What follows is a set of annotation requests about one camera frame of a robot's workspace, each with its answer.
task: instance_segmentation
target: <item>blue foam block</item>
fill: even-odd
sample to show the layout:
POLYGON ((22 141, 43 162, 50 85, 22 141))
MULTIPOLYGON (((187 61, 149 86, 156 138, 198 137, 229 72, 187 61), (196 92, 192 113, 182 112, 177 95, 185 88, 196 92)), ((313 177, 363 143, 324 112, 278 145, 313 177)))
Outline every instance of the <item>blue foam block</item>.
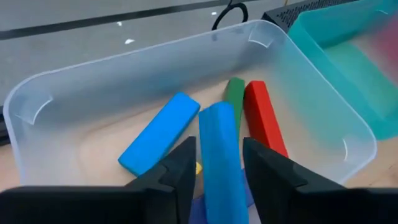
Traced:
MULTIPOLYGON (((249 208, 254 204, 253 196, 249 188, 248 180, 246 179, 246 174, 244 169, 242 170, 244 191, 246 192, 246 205, 249 208)), ((189 224, 208 224, 206 219, 206 205, 205 196, 201 195, 192 200, 191 214, 189 216, 189 224)))
POLYGON ((119 163, 136 176, 145 173, 170 150, 199 109, 195 100, 177 93, 119 157, 119 163))
POLYGON ((207 222, 248 224, 232 105, 216 103, 200 112, 199 128, 207 222))

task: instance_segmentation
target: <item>green block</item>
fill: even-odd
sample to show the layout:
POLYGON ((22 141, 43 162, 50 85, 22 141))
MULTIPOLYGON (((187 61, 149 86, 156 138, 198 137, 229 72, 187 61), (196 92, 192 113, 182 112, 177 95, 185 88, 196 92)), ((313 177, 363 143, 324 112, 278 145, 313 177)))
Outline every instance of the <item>green block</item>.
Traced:
POLYGON ((239 138, 239 129, 241 127, 241 116, 243 109, 244 80, 232 78, 229 80, 224 95, 224 100, 233 105, 234 118, 236 123, 236 132, 239 138))

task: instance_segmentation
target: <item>teal plastic bin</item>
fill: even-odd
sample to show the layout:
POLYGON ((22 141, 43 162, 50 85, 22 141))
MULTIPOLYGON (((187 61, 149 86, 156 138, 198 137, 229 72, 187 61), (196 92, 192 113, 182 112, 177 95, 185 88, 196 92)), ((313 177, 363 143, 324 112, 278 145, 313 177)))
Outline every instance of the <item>teal plastic bin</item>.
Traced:
POLYGON ((290 38, 340 95, 362 116, 377 139, 398 134, 398 87, 354 39, 366 36, 397 9, 397 0, 362 0, 303 12, 290 38))

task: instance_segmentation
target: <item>translucent storage container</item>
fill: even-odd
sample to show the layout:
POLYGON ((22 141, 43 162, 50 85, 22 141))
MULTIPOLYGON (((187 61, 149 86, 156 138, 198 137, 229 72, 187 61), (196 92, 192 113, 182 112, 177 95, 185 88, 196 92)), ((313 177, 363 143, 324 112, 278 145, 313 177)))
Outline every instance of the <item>translucent storage container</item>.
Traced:
POLYGON ((370 40, 397 5, 397 0, 360 0, 303 12, 289 30, 289 37, 377 139, 398 134, 398 87, 370 40))
MULTIPOLYGON (((222 99, 231 77, 267 83, 289 156, 303 166, 342 183, 376 155, 366 123, 286 34, 251 21, 18 84, 4 117, 22 184, 128 183, 134 176, 118 157, 162 105, 184 91, 202 110, 222 99)), ((241 139, 249 135, 242 121, 241 139)), ((196 118, 176 144, 198 133, 196 118)))

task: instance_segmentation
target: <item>purple block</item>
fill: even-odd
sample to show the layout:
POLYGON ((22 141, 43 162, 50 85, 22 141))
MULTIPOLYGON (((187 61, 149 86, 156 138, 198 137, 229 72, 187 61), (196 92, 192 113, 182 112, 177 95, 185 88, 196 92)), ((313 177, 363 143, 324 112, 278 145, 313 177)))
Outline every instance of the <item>purple block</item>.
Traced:
MULTIPOLYGON (((254 204, 254 200, 253 196, 251 195, 248 180, 246 180, 246 174, 244 173, 244 169, 242 170, 242 172, 243 172, 244 190, 246 192, 246 205, 250 207, 252 204, 254 204)), ((189 224, 207 224, 204 195, 201 195, 200 197, 192 200, 189 224)))

